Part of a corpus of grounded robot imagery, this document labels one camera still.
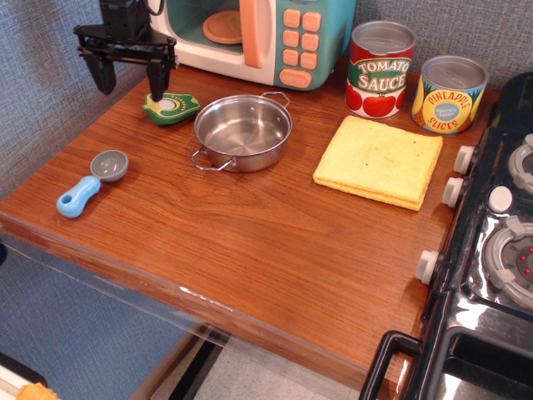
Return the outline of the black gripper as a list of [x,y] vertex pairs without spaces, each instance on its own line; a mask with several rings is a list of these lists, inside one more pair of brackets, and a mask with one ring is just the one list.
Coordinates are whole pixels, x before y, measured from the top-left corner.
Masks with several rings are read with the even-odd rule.
[[135,32],[129,22],[105,22],[76,26],[78,52],[100,92],[109,95],[116,87],[114,62],[147,65],[152,100],[162,100],[171,69],[178,65],[176,40],[142,22]]

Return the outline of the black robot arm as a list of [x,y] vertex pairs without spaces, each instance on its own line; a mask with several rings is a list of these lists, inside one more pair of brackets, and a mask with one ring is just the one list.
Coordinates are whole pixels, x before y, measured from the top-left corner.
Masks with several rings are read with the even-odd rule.
[[152,100],[162,100],[171,70],[177,67],[176,39],[158,32],[151,18],[164,11],[161,1],[154,10],[147,1],[101,1],[102,23],[77,25],[78,53],[87,64],[100,92],[108,95],[116,87],[115,63],[146,67]]

